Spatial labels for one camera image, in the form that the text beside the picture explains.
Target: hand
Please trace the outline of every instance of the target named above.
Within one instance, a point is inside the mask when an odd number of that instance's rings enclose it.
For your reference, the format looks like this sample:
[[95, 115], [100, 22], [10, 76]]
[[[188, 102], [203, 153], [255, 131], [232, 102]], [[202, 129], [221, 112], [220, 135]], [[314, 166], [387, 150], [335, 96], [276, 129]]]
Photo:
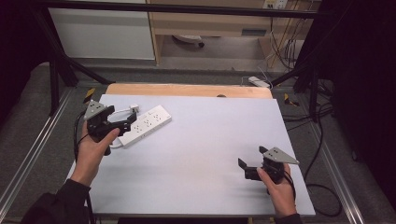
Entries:
[[[284, 163], [285, 171], [290, 174], [290, 167]], [[257, 168], [257, 173], [260, 176], [262, 182], [267, 186], [271, 196], [271, 200], [274, 204], [276, 217], [287, 217], [297, 213], [296, 206], [294, 203], [294, 196], [291, 185], [283, 178], [279, 184], [275, 184], [270, 176], [262, 169]]]
[[107, 147], [119, 135], [120, 129], [112, 130], [102, 141], [96, 143], [87, 135], [87, 121], [82, 127], [83, 139], [79, 144], [78, 161], [70, 179], [89, 187], [99, 171], [99, 164]]

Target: jacket sleeve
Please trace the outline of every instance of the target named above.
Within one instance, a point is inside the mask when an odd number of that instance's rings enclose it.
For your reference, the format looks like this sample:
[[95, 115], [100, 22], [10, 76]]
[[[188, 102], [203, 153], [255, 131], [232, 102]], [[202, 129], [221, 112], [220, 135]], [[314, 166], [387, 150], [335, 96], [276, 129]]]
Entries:
[[275, 218], [276, 224], [303, 224], [299, 214], [290, 215], [288, 217]]
[[56, 195], [43, 194], [24, 215], [21, 224], [87, 224], [84, 206], [91, 188], [67, 179]]

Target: wall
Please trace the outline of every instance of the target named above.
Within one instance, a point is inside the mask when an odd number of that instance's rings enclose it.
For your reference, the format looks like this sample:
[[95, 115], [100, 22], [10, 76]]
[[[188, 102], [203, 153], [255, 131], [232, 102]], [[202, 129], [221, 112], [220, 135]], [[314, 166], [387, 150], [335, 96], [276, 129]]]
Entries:
[[[145, 3], [144, 0], [106, 1]], [[154, 60], [146, 12], [59, 8], [51, 8], [49, 12], [70, 57]]]

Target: white power strip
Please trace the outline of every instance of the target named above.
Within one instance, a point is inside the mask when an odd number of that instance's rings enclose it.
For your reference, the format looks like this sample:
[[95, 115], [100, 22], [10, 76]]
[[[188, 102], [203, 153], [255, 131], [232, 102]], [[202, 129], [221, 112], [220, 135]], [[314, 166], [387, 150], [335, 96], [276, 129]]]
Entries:
[[124, 147], [128, 147], [158, 130], [171, 120], [172, 117], [168, 112], [161, 105], [157, 105], [150, 109], [150, 111], [137, 117], [137, 120], [131, 124], [131, 131], [120, 136], [119, 140]]
[[248, 79], [248, 81], [251, 84], [253, 84], [255, 86], [258, 86], [258, 87], [266, 87], [266, 88], [268, 88], [270, 86], [268, 83], [264, 82], [264, 80], [261, 80], [261, 79], [259, 79], [257, 77], [250, 77]]

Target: white tabletop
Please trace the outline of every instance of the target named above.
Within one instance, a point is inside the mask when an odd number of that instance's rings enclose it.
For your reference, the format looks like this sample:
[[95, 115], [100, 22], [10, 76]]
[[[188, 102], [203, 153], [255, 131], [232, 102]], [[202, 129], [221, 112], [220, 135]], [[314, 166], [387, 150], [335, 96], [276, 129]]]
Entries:
[[[104, 157], [92, 183], [95, 214], [255, 217], [275, 212], [264, 184], [246, 180], [237, 160], [261, 166], [259, 146], [279, 147], [294, 157], [276, 100], [103, 95], [100, 102], [116, 110], [138, 104], [140, 114], [162, 105], [172, 121]], [[290, 168], [297, 211], [313, 216], [301, 170]]]

